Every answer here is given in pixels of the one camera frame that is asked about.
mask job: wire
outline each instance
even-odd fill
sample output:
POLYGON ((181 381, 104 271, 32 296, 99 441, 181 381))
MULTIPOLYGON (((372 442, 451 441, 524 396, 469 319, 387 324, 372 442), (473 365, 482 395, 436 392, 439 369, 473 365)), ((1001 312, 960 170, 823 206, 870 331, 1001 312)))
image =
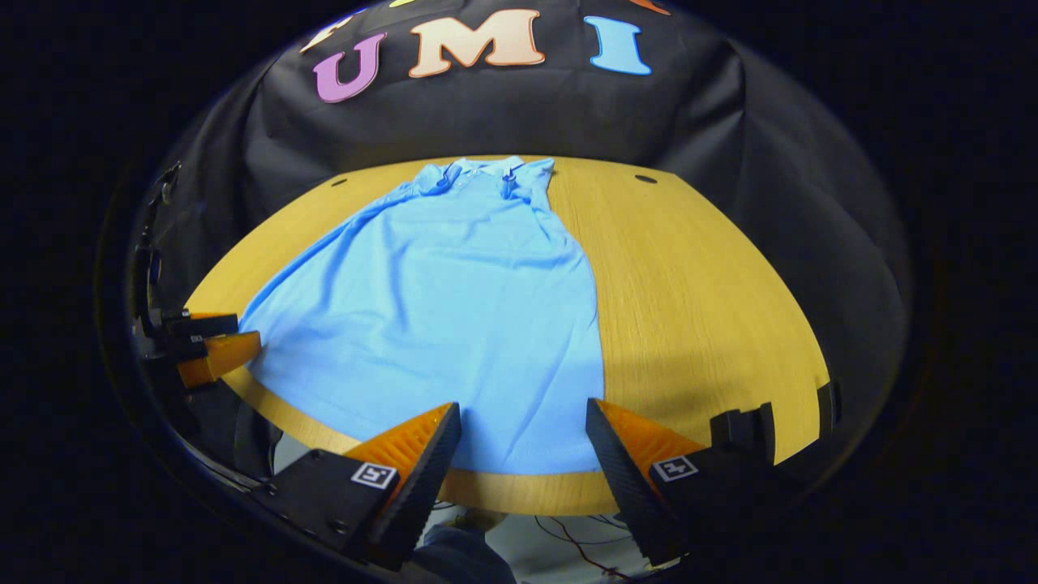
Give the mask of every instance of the wire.
POLYGON ((543 525, 541 525, 541 520, 538 518, 538 516, 534 516, 534 521, 537 522, 537 526, 541 528, 541 531, 547 533, 548 535, 554 537, 555 539, 558 539, 559 541, 569 541, 571 544, 579 544, 581 546, 602 546, 604 544, 614 544, 617 541, 623 541, 624 539, 630 539, 631 538, 631 536, 628 535, 627 537, 618 537, 617 539, 608 539, 606 541, 574 541, 573 539, 567 539, 567 538, 565 538, 565 537, 563 537, 563 536, 561 536, 558 534, 552 533, 546 527, 544 527, 543 525))
POLYGON ((602 565, 602 564, 600 564, 600 563, 592 560, 591 558, 589 558, 588 554, 585 554, 583 552, 583 548, 580 547, 580 544, 578 544, 577 540, 574 539, 572 535, 570 535, 570 530, 566 529, 566 524, 564 524, 563 522, 556 520, 555 518, 548 518, 548 519, 551 520, 551 521, 553 521, 553 522, 555 522, 555 523, 557 523, 558 527, 563 528, 563 533, 566 534, 566 537, 570 540, 571 544, 573 544, 574 546, 577 547, 577 551, 580 552, 580 557, 583 558, 585 562, 588 562, 588 563, 590 563, 590 564, 592 564, 594 566, 598 566, 598 567, 602 568, 602 572, 604 574, 610 574, 612 576, 619 576, 619 577, 623 578, 624 580, 634 580, 633 578, 631 578, 630 576, 627 576, 626 574, 621 574, 621 573, 617 572, 616 569, 612 569, 611 567, 605 567, 604 565, 602 565))
POLYGON ((627 529, 626 527, 624 527, 624 526, 622 526, 620 524, 612 523, 611 521, 609 521, 608 519, 606 519, 605 516, 588 516, 588 519, 590 519, 590 520, 592 520, 594 522, 602 523, 602 524, 605 524, 605 525, 610 525, 610 526, 612 526, 612 527, 614 527, 617 529, 623 529, 624 531, 627 531, 627 532, 631 531, 630 529, 627 529))

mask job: blue letter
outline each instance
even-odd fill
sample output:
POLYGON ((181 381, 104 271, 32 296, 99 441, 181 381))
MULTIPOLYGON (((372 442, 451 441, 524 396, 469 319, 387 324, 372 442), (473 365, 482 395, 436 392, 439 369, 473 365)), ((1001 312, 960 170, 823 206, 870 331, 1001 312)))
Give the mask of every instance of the blue letter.
POLYGON ((598 32, 598 56, 592 57, 591 64, 618 73, 649 75, 652 69, 641 62, 634 35, 641 29, 633 24, 602 17, 584 17, 584 22, 598 32))

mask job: orange plastic piece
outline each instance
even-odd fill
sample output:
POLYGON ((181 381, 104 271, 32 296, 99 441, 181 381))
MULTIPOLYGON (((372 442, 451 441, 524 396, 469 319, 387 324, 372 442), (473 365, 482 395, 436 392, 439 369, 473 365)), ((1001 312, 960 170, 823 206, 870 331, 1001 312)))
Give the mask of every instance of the orange plastic piece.
POLYGON ((188 389, 211 384, 221 377, 252 361, 260 355, 260 332, 226 335, 206 339, 209 356, 186 361, 176 366, 188 389))
POLYGON ((191 313, 191 321, 200 321, 203 318, 216 318, 218 316, 227 316, 231 313, 191 313))
POLYGON ((400 489, 404 486, 407 478, 411 476, 411 471, 418 464, 418 458, 425 452, 426 446, 433 438, 433 434, 436 433, 436 428, 439 427, 443 415, 450 408, 450 404, 444 404, 411 418, 407 422, 353 447, 344 456, 397 469, 397 472, 400 473, 400 482, 392 495, 389 496, 389 501, 391 501, 397 497, 400 489))
POLYGON ((653 491, 659 495, 656 484, 649 478, 649 469, 653 463, 674 458, 690 452, 704 450, 702 444, 692 442, 678 433, 660 426, 656 422, 643 418, 633 412, 600 399, 595 400, 609 421, 612 430, 617 433, 627 454, 641 471, 653 491))

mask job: red wire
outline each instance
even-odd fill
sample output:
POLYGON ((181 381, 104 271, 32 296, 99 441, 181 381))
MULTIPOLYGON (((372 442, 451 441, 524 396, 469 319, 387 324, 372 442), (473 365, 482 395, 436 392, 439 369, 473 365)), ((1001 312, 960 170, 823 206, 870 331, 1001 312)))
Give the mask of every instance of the red wire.
POLYGON ((566 538, 570 540, 570 544, 573 544, 574 546, 577 547, 577 551, 580 552, 580 557, 583 558, 585 562, 602 568, 602 572, 604 572, 606 574, 611 574, 613 576, 619 576, 619 577, 623 578, 624 580, 634 580, 630 576, 627 576, 627 575, 624 575, 624 574, 620 574, 619 572, 612 569, 611 567, 605 567, 604 565, 602 565, 602 564, 600 564, 600 563, 592 560, 591 558, 589 558, 588 554, 583 553, 583 548, 580 547, 580 544, 577 544, 577 540, 574 539, 572 535, 570 535, 570 530, 566 529, 566 524, 564 524, 563 522, 556 520, 555 518, 548 518, 548 519, 551 520, 551 521, 553 521, 553 522, 555 522, 555 523, 557 523, 558 527, 563 528, 563 533, 566 534, 566 538))

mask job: purple letter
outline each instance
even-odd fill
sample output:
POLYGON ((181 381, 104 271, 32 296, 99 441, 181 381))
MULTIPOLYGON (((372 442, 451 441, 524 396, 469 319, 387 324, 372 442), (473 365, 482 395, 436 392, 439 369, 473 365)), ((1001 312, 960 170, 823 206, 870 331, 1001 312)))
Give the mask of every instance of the purple letter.
POLYGON ((321 100, 334 104, 366 89, 379 74, 379 41, 385 37, 386 33, 381 32, 364 38, 353 48, 360 53, 360 71, 349 83, 338 82, 338 61, 343 60, 346 53, 335 53, 319 62, 313 67, 313 73, 318 75, 318 95, 321 100))

